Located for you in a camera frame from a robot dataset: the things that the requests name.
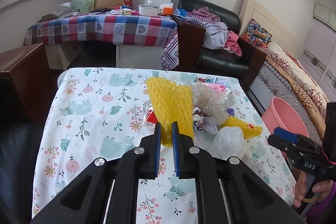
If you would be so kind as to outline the lilac sliding wardrobe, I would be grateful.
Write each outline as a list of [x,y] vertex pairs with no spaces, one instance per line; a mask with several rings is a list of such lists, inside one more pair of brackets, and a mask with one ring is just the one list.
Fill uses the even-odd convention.
[[335,13],[315,4],[299,61],[331,102],[335,101]]

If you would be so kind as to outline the red white paper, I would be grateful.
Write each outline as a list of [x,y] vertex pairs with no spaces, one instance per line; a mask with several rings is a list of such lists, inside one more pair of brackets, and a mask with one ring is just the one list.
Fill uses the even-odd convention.
[[193,108],[193,127],[198,131],[206,131],[212,135],[216,135],[219,131],[216,120],[211,116],[203,115],[198,107]]

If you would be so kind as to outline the dark wooden side cabinet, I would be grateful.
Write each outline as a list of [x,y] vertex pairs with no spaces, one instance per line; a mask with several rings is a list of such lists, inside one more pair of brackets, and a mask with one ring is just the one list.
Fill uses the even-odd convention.
[[206,29],[187,19],[172,16],[178,28],[179,64],[174,71],[193,72],[199,60]]

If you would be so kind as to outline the checkered red shirt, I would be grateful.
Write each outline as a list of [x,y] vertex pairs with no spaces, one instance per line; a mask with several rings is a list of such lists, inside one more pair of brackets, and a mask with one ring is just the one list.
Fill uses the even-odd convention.
[[221,18],[218,15],[209,12],[208,7],[202,7],[197,10],[192,10],[191,12],[188,12],[188,16],[202,23],[214,24],[221,21]]

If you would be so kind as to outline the white plastic bag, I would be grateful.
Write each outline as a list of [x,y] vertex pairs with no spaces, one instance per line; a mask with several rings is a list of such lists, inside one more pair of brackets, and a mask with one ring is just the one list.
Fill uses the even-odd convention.
[[242,159],[247,148],[243,131],[237,126],[221,128],[214,138],[214,146],[223,160],[231,156]]

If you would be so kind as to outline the yellow foam fruit net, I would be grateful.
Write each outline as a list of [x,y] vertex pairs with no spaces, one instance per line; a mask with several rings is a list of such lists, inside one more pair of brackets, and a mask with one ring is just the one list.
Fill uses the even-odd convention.
[[150,77],[146,80],[146,86],[154,114],[162,126],[161,144],[165,147],[173,146],[174,122],[178,123],[181,134],[193,137],[194,105],[191,87],[162,77]]

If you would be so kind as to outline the blue packet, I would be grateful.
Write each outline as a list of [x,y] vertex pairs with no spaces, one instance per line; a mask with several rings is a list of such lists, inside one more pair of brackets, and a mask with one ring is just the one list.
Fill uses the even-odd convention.
[[188,18],[188,12],[184,9],[175,9],[173,15],[180,18]]

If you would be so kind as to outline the red snack wrapper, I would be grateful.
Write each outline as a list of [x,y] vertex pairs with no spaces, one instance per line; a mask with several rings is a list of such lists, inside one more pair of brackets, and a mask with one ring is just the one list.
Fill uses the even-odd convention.
[[156,124],[158,122],[157,117],[155,116],[153,106],[151,104],[144,104],[143,106],[143,125]]

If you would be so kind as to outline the pink plastic trash bin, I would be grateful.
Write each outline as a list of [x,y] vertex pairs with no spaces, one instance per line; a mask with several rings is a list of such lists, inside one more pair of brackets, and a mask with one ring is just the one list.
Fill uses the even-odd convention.
[[294,134],[309,136],[299,114],[282,98],[273,97],[261,118],[271,134],[280,127]]

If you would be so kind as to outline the orange box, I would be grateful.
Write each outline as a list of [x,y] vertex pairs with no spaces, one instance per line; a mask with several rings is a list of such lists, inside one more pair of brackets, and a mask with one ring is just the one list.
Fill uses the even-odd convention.
[[173,5],[174,5],[173,3],[162,3],[162,4],[160,4],[158,14],[159,15],[164,15],[164,16],[172,15],[173,11],[174,11]]

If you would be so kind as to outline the clear bubble wrap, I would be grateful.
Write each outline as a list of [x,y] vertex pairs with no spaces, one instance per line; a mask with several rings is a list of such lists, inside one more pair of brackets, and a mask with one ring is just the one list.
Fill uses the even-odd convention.
[[212,117],[216,124],[224,123],[229,114],[228,108],[235,104],[232,91],[228,89],[215,89],[206,83],[193,83],[193,105],[198,107],[202,115]]

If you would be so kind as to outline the low brown wooden cabinet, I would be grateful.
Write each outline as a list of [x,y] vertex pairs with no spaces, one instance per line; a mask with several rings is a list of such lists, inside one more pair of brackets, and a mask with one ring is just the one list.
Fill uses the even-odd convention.
[[44,124],[56,91],[43,44],[1,53],[1,122]]

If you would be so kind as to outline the purple wrapper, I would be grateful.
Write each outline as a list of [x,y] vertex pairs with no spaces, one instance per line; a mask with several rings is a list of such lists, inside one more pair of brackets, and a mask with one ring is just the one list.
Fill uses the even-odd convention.
[[233,108],[228,108],[226,112],[228,113],[229,116],[233,116],[233,117],[235,116],[235,111]]

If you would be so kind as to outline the green carton box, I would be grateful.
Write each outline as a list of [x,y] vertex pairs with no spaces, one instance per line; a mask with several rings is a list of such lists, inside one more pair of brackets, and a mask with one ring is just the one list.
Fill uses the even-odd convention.
[[95,8],[95,0],[72,0],[72,10],[74,12],[89,13]]

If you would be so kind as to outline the bed with quilted mattress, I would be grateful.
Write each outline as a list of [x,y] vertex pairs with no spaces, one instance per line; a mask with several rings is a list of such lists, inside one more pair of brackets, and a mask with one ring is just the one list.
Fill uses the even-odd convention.
[[310,139],[321,144],[325,132],[325,119],[306,91],[292,79],[280,65],[265,59],[250,90],[261,109],[267,109],[272,97],[279,97],[299,114]]

